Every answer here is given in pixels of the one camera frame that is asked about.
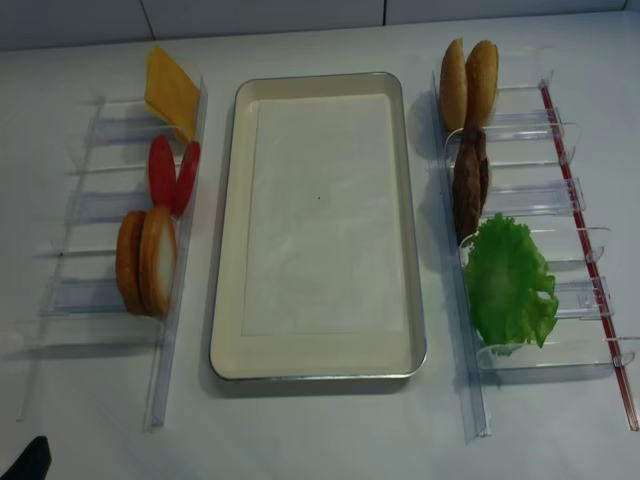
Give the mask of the brown meat patty rear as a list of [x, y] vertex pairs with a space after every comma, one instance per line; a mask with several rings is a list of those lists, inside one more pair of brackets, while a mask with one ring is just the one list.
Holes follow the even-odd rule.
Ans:
[[480, 167], [480, 212], [483, 212], [490, 185], [489, 160], [486, 153], [485, 140], [482, 140], [476, 147], [476, 154]]

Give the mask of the yellow cheese slice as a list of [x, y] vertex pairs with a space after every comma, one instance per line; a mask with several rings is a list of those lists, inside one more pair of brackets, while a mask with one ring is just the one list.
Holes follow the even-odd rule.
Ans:
[[154, 46], [146, 59], [144, 100], [183, 143], [195, 138], [199, 96], [199, 88], [185, 71], [162, 48]]

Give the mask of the red tomato slice left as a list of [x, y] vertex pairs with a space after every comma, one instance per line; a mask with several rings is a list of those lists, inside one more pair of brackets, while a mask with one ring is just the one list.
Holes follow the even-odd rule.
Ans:
[[173, 152], [164, 134], [156, 136], [150, 146], [146, 177], [154, 207], [170, 208], [176, 186]]

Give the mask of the left clear acrylic rack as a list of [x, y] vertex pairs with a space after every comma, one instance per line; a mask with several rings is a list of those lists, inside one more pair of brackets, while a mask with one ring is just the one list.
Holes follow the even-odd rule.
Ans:
[[125, 217], [152, 207], [146, 184], [153, 140], [174, 130], [143, 99], [143, 81], [94, 84], [79, 95], [63, 162], [41, 172], [53, 188], [31, 223], [1, 247], [1, 417], [25, 421], [43, 363], [87, 365], [102, 400], [145, 388], [145, 425], [166, 418], [193, 213], [174, 222], [177, 253], [165, 315], [133, 315], [116, 282], [117, 237]]

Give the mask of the cream metal tray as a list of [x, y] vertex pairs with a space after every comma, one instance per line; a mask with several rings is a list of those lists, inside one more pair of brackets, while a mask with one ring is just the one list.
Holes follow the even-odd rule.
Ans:
[[[243, 331], [260, 105], [381, 94], [390, 103], [405, 313], [395, 332], [247, 335]], [[254, 79], [235, 98], [210, 363], [227, 380], [406, 378], [423, 363], [426, 336], [402, 87], [386, 72]]]

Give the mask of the white paper liner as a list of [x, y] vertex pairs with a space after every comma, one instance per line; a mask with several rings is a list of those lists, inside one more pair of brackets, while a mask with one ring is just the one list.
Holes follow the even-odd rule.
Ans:
[[396, 194], [387, 97], [263, 102], [244, 333], [398, 331]]

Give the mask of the right clear acrylic rack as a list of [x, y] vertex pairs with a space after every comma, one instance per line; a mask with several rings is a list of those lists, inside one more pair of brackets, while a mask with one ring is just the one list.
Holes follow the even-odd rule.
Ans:
[[526, 226], [556, 280], [557, 323], [543, 344], [489, 345], [469, 310], [465, 267], [473, 246], [453, 227], [455, 158], [459, 132], [447, 132], [438, 106], [431, 109], [446, 240], [441, 257], [455, 301], [454, 345], [459, 394], [468, 438], [490, 434], [486, 398], [490, 386], [616, 380], [626, 420], [639, 427], [638, 391], [627, 370], [639, 363], [639, 340], [620, 336], [613, 325], [607, 279], [599, 268], [610, 232], [590, 226], [579, 178], [572, 172], [580, 127], [562, 119], [548, 77], [501, 87], [487, 125], [491, 184], [483, 220], [495, 215]]

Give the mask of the bun slice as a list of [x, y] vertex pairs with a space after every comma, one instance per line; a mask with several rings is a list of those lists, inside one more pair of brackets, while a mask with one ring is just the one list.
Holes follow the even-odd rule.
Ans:
[[166, 316], [176, 264], [176, 237], [169, 209], [153, 207], [146, 215], [139, 249], [139, 282], [151, 315]]
[[134, 315], [146, 313], [138, 278], [139, 248], [146, 213], [130, 211], [124, 217], [118, 233], [116, 249], [116, 284], [126, 310]]

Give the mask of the red tomato slice right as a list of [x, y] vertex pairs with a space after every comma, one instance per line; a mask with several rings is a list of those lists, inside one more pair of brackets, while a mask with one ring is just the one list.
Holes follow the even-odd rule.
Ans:
[[176, 218], [183, 215], [191, 199], [197, 178], [200, 156], [200, 143], [197, 141], [190, 142], [183, 155], [171, 205], [171, 214]]

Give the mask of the red tomato slice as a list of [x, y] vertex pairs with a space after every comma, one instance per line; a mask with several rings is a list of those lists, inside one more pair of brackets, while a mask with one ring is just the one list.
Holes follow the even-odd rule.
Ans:
[[173, 152], [164, 134], [156, 136], [150, 146], [146, 177], [154, 207], [170, 208], [176, 186]]
[[190, 142], [183, 155], [171, 205], [171, 214], [176, 218], [183, 215], [191, 199], [197, 178], [200, 156], [200, 143], [197, 141]]

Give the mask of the clear acrylic rack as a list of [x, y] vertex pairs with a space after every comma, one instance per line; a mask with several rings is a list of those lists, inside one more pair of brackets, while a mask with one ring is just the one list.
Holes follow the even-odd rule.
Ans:
[[486, 398], [490, 386], [616, 380], [626, 420], [639, 427], [638, 391], [627, 370], [639, 363], [639, 340], [620, 336], [613, 325], [607, 279], [599, 268], [610, 232], [590, 226], [579, 178], [572, 172], [580, 127], [562, 119], [548, 77], [501, 87], [487, 125], [491, 184], [483, 220], [495, 215], [526, 226], [556, 280], [557, 323], [543, 344], [489, 345], [469, 310], [465, 267], [473, 246], [453, 227], [455, 158], [459, 132], [447, 132], [438, 106], [431, 109], [446, 240], [441, 257], [455, 301], [454, 345], [459, 394], [468, 438], [490, 434]]
[[63, 162], [41, 172], [53, 188], [31, 223], [1, 247], [1, 417], [25, 421], [43, 363], [87, 365], [102, 400], [145, 388], [145, 425], [166, 418], [193, 213], [174, 222], [177, 253], [165, 315], [133, 315], [116, 282], [117, 237], [125, 217], [152, 207], [146, 184], [153, 140], [174, 130], [143, 99], [143, 81], [94, 84], [79, 95]]

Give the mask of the bun top left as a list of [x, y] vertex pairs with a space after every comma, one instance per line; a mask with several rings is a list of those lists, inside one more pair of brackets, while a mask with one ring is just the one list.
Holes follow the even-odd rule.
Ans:
[[463, 40], [453, 40], [447, 47], [441, 63], [440, 109], [449, 132], [463, 128], [467, 115], [468, 83], [465, 68]]

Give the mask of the green lettuce leaf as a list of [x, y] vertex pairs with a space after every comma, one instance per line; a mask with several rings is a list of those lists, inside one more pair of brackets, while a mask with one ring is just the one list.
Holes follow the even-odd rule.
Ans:
[[490, 351], [509, 356], [542, 347], [557, 323], [556, 279], [530, 228], [495, 214], [472, 238], [465, 267], [470, 316]]

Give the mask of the brown meat patty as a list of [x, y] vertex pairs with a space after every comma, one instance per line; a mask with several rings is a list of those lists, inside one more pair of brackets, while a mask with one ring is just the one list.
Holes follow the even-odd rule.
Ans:
[[465, 128], [456, 157], [452, 194], [458, 245], [476, 232], [482, 213], [480, 212], [480, 167], [476, 154], [476, 147], [482, 140], [486, 141], [482, 128]]
[[489, 160], [486, 153], [485, 140], [482, 140], [476, 147], [476, 154], [480, 167], [480, 212], [483, 212], [490, 185]]

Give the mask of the brown meat patty front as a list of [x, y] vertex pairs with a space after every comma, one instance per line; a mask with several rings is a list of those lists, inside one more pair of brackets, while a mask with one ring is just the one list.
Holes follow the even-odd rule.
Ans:
[[482, 128], [465, 128], [456, 157], [452, 194], [458, 245], [476, 232], [482, 213], [480, 212], [480, 167], [476, 154], [476, 147], [482, 140], [486, 141]]

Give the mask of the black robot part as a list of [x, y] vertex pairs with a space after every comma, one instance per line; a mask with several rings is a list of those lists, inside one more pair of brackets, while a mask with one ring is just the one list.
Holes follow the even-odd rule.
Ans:
[[11, 467], [3, 479], [44, 480], [52, 463], [52, 455], [46, 436], [34, 438]]

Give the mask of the bun top right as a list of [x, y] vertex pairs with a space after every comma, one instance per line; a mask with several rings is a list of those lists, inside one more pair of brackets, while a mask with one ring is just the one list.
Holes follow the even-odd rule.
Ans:
[[468, 84], [466, 127], [484, 127], [493, 111], [497, 94], [499, 54], [497, 46], [483, 40], [466, 61]]

